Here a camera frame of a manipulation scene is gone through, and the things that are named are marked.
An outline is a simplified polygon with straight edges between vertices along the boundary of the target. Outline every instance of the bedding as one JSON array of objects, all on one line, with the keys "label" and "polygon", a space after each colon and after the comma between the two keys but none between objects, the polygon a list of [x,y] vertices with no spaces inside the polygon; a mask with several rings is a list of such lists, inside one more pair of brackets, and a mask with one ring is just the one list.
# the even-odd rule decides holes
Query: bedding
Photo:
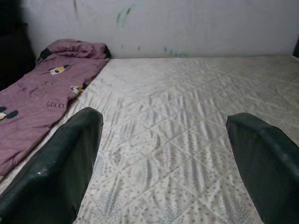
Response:
[{"label": "bedding", "polygon": [[250,112],[298,144],[298,94],[290,56],[112,59],[30,156],[89,106],[104,127],[76,224],[261,224],[225,123]]},{"label": "bedding", "polygon": [[0,92],[0,176],[36,146],[105,66],[105,49],[103,43],[58,40],[34,70]]}]

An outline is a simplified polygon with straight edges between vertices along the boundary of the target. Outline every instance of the cartoon print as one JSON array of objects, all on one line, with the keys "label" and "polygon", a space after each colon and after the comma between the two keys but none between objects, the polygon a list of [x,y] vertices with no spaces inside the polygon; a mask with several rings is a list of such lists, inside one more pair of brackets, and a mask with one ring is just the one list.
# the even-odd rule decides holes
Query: cartoon print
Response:
[{"label": "cartoon print", "polygon": [[83,83],[83,85],[71,85],[70,90],[76,94],[79,94],[84,89],[86,89],[86,87],[87,87],[86,83]]},{"label": "cartoon print", "polygon": [[12,111],[10,113],[5,113],[4,111],[6,110],[7,108],[4,107],[4,106],[0,106],[0,120],[3,120],[4,118],[7,118],[7,119],[11,119],[11,118],[14,118],[15,116],[18,115],[18,111]]},{"label": "cartoon print", "polygon": [[83,86],[71,85],[70,90],[76,94],[79,94],[81,91],[83,91]]},{"label": "cartoon print", "polygon": [[63,72],[69,66],[70,65],[67,64],[67,65],[64,65],[64,66],[61,66],[61,67],[50,69],[50,73],[51,73],[51,75],[57,75],[57,74]]}]

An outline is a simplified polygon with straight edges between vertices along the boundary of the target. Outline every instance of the white wall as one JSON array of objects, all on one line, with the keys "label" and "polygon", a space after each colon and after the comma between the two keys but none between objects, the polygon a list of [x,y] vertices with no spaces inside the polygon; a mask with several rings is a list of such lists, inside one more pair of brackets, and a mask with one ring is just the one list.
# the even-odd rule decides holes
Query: white wall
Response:
[{"label": "white wall", "polygon": [[114,57],[291,54],[299,0],[22,0],[37,54],[56,39]]}]

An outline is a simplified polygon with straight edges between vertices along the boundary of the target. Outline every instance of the mattress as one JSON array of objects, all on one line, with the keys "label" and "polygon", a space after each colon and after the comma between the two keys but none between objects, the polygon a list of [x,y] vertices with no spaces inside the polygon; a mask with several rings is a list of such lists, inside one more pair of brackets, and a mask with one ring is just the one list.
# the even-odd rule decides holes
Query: mattress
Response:
[{"label": "mattress", "polygon": [[76,224],[258,224],[227,116],[252,113],[299,144],[298,94],[291,56],[112,59],[31,155],[89,106],[104,127]]}]

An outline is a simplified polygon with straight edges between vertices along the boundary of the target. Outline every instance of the pink comforter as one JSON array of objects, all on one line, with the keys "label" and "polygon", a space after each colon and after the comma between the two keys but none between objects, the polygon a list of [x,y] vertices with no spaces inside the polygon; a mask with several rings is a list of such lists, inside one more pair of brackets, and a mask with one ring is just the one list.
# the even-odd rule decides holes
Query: pink comforter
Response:
[{"label": "pink comforter", "polygon": [[0,92],[0,175],[61,119],[68,101],[105,66],[105,50],[103,43],[56,41],[33,71]]}]

